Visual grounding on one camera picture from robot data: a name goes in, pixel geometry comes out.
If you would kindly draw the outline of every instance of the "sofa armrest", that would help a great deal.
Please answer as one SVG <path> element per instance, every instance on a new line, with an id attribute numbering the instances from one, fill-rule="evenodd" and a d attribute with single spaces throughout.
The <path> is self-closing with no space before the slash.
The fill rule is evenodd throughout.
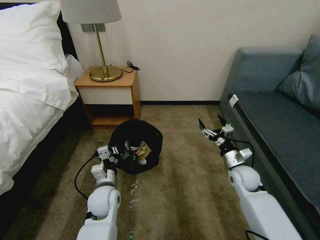
<path id="1" fill-rule="evenodd" d="M 296 71 L 302 51 L 295 47 L 240 48 L 234 58 L 225 91 L 276 91 Z"/>

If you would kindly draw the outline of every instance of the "gray throw pillow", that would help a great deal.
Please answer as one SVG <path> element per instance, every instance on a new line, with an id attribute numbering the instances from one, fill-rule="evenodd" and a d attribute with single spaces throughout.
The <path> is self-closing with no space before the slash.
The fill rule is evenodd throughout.
<path id="1" fill-rule="evenodd" d="M 278 90 L 320 113 L 320 36 L 311 35 L 299 69 L 289 75 Z"/>

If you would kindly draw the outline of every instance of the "bed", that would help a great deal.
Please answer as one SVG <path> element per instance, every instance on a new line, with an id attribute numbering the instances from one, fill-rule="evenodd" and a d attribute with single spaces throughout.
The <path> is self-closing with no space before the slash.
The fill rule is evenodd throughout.
<path id="1" fill-rule="evenodd" d="M 0 3 L 0 10 L 21 4 Z M 61 14 L 57 23 L 67 64 L 63 73 L 41 68 L 43 79 L 32 81 L 31 84 L 35 83 L 36 86 L 30 91 L 32 85 L 26 85 L 29 83 L 26 76 L 38 76 L 38 66 L 27 66 L 24 69 L 23 64 L 14 63 L 12 68 L 18 66 L 22 74 L 19 76 L 19 73 L 15 72 L 14 81 L 10 81 L 11 65 L 6 66 L 0 60 L 0 205 L 6 217 L 1 226 L 0 238 L 5 235 L 21 205 L 28 198 L 28 193 L 63 137 L 65 129 L 70 127 L 70 124 L 85 124 L 85 115 L 73 85 L 83 73 L 83 69 L 76 60 L 75 48 Z M 12 84 L 19 82 L 19 77 L 26 87 Z M 49 88 L 45 89 L 48 94 L 45 97 L 43 94 L 37 96 L 36 90 L 41 84 L 50 81 L 52 85 L 44 86 Z M 59 94 L 65 98 L 63 101 L 50 98 Z"/>

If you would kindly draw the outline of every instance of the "robotic arm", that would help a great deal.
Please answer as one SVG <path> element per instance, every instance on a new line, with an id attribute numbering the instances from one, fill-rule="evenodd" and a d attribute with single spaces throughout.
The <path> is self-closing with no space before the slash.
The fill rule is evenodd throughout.
<path id="1" fill-rule="evenodd" d="M 256 233 L 255 239 L 301 240 L 276 198 L 262 190 L 264 188 L 259 173 L 244 165 L 252 156 L 251 150 L 246 148 L 239 151 L 228 138 L 233 133 L 233 127 L 221 116 L 218 117 L 224 126 L 214 131 L 206 129 L 199 119 L 201 134 L 220 148 L 220 155 L 229 172 L 229 183 L 239 196 L 242 212 L 250 229 Z"/>
<path id="2" fill-rule="evenodd" d="M 96 179 L 96 189 L 91 193 L 87 202 L 87 217 L 81 227 L 77 240 L 117 239 L 117 213 L 121 203 L 121 195 L 117 187 L 117 162 L 113 154 L 118 154 L 116 147 L 98 148 L 101 163 L 94 165 L 91 174 Z"/>

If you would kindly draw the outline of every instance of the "sofa cushion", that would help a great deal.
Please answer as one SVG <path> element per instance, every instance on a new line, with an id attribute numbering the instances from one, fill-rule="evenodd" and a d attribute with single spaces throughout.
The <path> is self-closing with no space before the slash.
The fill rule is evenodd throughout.
<path id="1" fill-rule="evenodd" d="M 281 93 L 236 95 L 241 110 L 276 160 L 320 214 L 320 119 Z"/>
<path id="2" fill-rule="evenodd" d="M 311 35 L 300 68 L 281 83 L 279 91 L 320 113 L 320 36 Z"/>

